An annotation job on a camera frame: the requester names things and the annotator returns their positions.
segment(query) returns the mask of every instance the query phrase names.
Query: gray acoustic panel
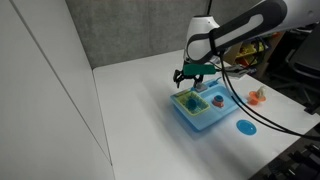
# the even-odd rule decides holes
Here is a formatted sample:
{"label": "gray acoustic panel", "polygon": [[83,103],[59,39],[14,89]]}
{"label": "gray acoustic panel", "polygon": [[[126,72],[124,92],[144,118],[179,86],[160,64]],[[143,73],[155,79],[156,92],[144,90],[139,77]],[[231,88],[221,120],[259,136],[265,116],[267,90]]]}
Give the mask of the gray acoustic panel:
{"label": "gray acoustic panel", "polygon": [[[260,0],[213,0],[219,24]],[[190,19],[208,0],[66,0],[92,68],[184,47]]]}

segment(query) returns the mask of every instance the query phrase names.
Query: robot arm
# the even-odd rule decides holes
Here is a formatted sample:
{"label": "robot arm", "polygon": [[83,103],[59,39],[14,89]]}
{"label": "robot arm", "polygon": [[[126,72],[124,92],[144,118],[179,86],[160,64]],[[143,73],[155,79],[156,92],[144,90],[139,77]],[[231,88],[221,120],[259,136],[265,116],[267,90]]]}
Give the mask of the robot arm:
{"label": "robot arm", "polygon": [[[203,65],[209,62],[213,55],[246,39],[308,25],[319,20],[320,1],[318,0],[261,1],[221,27],[212,16],[195,16],[188,29],[184,67],[190,64]],[[207,73],[180,72],[180,76],[184,76],[185,79],[195,80],[196,75],[204,74]]]}

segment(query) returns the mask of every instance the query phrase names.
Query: cable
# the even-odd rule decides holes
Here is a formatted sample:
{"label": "cable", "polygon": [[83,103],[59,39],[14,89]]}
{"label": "cable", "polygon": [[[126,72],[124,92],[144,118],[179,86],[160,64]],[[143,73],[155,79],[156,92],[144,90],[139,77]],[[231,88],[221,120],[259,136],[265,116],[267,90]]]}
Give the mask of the cable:
{"label": "cable", "polygon": [[315,141],[320,141],[320,137],[318,137],[318,136],[308,136],[308,135],[303,135],[303,134],[300,134],[300,133],[291,131],[291,130],[289,130],[289,129],[287,129],[287,128],[285,128],[285,127],[283,127],[283,126],[281,126],[281,125],[279,125],[279,124],[277,124],[277,123],[275,123],[275,122],[273,122],[273,121],[271,121],[271,120],[269,120],[269,119],[267,119],[267,118],[265,118],[264,116],[260,115],[259,113],[255,112],[254,110],[252,110],[249,106],[247,106],[247,105],[241,100],[241,98],[240,98],[240,97],[238,96],[238,94],[235,92],[235,90],[234,90],[234,88],[233,88],[233,86],[232,86],[232,84],[231,84],[231,82],[230,82],[230,79],[229,79],[227,73],[225,73],[225,68],[224,68],[223,59],[221,59],[221,66],[222,66],[222,68],[221,68],[221,69],[222,69],[222,77],[223,77],[223,79],[224,79],[225,85],[226,85],[226,87],[227,87],[228,85],[230,86],[230,88],[232,89],[233,94],[237,97],[237,99],[239,100],[239,102],[240,102],[243,106],[245,106],[247,109],[249,109],[252,113],[256,114],[256,115],[259,116],[260,118],[264,119],[265,121],[269,122],[270,124],[272,124],[272,125],[274,125],[274,126],[276,126],[276,127],[278,127],[278,128],[275,128],[275,127],[272,127],[272,126],[270,126],[270,125],[268,125],[268,124],[265,124],[265,123],[261,122],[260,120],[258,120],[257,118],[255,118],[254,116],[252,116],[252,115],[251,115],[249,112],[247,112],[247,111],[236,101],[236,99],[231,95],[231,97],[232,97],[232,99],[234,100],[234,102],[235,102],[242,110],[244,110],[244,112],[245,112],[247,115],[249,115],[251,118],[253,118],[253,119],[256,120],[257,122],[259,122],[259,123],[261,123],[261,124],[263,124],[263,125],[271,128],[271,129],[274,129],[274,130],[276,130],[276,131],[283,132],[283,133],[287,133],[287,134],[291,134],[291,135],[300,136],[300,137],[303,137],[303,138],[306,138],[306,139],[311,139],[311,140],[315,140]]}
{"label": "cable", "polygon": [[260,42],[261,42],[261,44],[262,44],[262,46],[263,46],[263,51],[262,51],[262,55],[260,56],[260,60],[258,60],[258,62],[257,62],[257,64],[256,65],[258,65],[258,64],[260,64],[262,61],[263,61],[263,59],[264,59],[264,57],[265,57],[265,55],[266,55],[266,44],[265,44],[265,42],[264,42],[264,40],[261,38],[261,37],[258,37],[258,39],[260,40]]}
{"label": "cable", "polygon": [[212,0],[209,0],[209,3],[208,3],[208,10],[207,10],[207,15],[209,15],[209,14],[210,14],[211,4],[212,4]]}
{"label": "cable", "polygon": [[[260,46],[260,44],[259,44],[258,38],[256,38],[256,41],[257,41],[257,44],[256,44],[255,49],[256,49],[257,53],[259,53],[259,46]],[[245,67],[245,69],[249,69],[250,67],[252,67],[252,64],[253,64],[257,59],[258,59],[257,57],[255,57],[254,59],[252,59],[251,62],[249,63],[249,65],[248,65],[247,67]]]}
{"label": "cable", "polygon": [[211,62],[211,61],[209,61],[209,63],[212,64],[212,65],[214,65],[214,67],[215,67],[217,70],[219,70],[219,71],[222,70],[221,67],[219,67],[219,66],[216,65],[215,63],[213,63],[213,62]]}

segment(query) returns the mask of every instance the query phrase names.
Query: blue plastic tray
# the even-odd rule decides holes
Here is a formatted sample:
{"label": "blue plastic tray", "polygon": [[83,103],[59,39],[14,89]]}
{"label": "blue plastic tray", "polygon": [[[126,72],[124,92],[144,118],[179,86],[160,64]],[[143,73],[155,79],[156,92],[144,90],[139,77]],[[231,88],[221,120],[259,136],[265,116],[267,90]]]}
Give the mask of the blue plastic tray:
{"label": "blue plastic tray", "polygon": [[[197,93],[193,88],[190,88],[187,91],[196,93],[200,98],[202,98],[202,100],[210,105],[208,110],[197,115],[191,115],[190,112],[188,112],[186,108],[178,102],[177,96],[179,96],[179,93],[170,96],[171,101],[176,107],[176,110],[180,112],[180,114],[183,116],[183,119],[191,125],[192,129],[197,132],[211,126],[238,108],[237,104],[232,100],[228,90],[224,85],[216,83],[216,80],[210,80],[204,84],[207,85],[208,89],[203,92]],[[216,107],[212,104],[212,100],[217,95],[222,96],[224,99],[224,106],[222,108]],[[241,99],[243,102],[247,102],[245,98],[241,97]]]}

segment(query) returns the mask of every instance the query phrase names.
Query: white table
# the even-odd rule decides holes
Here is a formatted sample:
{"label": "white table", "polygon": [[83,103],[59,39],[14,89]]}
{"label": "white table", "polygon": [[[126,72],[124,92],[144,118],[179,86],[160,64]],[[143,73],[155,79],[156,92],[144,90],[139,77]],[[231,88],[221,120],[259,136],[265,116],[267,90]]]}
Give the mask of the white table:
{"label": "white table", "polygon": [[[176,88],[172,76],[181,67],[182,51],[176,51],[94,70],[116,180],[248,179],[298,139],[260,125],[240,109],[193,132],[169,100],[193,84],[186,80]],[[249,76],[232,83],[242,96],[263,85]],[[320,121],[269,87],[266,97],[253,109],[285,127],[304,134]],[[240,119],[254,123],[257,133],[240,133]]]}

